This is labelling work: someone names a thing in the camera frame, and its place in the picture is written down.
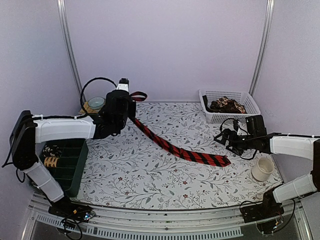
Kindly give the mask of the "red black striped tie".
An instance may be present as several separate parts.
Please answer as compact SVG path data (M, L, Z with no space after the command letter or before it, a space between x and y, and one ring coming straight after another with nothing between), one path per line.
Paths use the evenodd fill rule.
M214 167L227 167L231 164L230 160L225 155L216 155L209 153L201 153L186 150L180 147L177 147L167 140L159 137L154 132L152 132L146 125L141 123L135 116L130 116L129 119L135 124L135 126L141 130L145 136L147 136L150 140L156 143L160 148L167 151L168 153L173 154L176 157L181 159L195 162L204 165L210 165Z

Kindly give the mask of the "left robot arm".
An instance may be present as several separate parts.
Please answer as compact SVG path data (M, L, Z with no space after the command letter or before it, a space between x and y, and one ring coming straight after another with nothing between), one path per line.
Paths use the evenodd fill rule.
M105 139L120 134L128 118L136 115L136 102L126 90L113 90L97 114L80 116L34 116L21 113L10 136L10 150L3 164L12 164L40 188L63 216L74 213L74 205L36 154L36 144L69 139Z

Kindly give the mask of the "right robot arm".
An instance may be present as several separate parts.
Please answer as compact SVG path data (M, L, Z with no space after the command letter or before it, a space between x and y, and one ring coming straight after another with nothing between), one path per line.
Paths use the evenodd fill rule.
M234 119L233 129L221 127L214 140L237 156L241 156L246 150L254 150L272 155L276 159L304 160L309 166L309 172L302 172L291 181L264 193L263 203L258 208L262 218L269 218L278 210L278 205L285 201L303 198L320 191L319 136L268 133L262 115L247 117L245 124L246 128L242 128L238 120Z

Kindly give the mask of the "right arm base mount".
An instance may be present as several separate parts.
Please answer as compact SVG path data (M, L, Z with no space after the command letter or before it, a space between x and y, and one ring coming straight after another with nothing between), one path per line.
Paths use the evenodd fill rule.
M263 235L273 235L283 230L293 219L296 210L296 201L293 202L293 210L289 219L284 223L284 208L281 203L276 203L271 209L264 206L263 203L256 203L249 200L243 201L239 205L239 211L245 223L251 223L256 221L262 221L268 218L274 218L274 220L260 222L256 224L257 230Z

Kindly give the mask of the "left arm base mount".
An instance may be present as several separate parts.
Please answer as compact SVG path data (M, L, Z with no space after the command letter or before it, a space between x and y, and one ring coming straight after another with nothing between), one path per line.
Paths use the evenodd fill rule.
M95 211L88 205L81 205L71 202L68 197L63 197L57 202L49 201L50 207L48 212L52 215L61 217L61 225L64 233L69 236L72 231L78 231L83 235L82 223L88 223L89 220L96 216Z

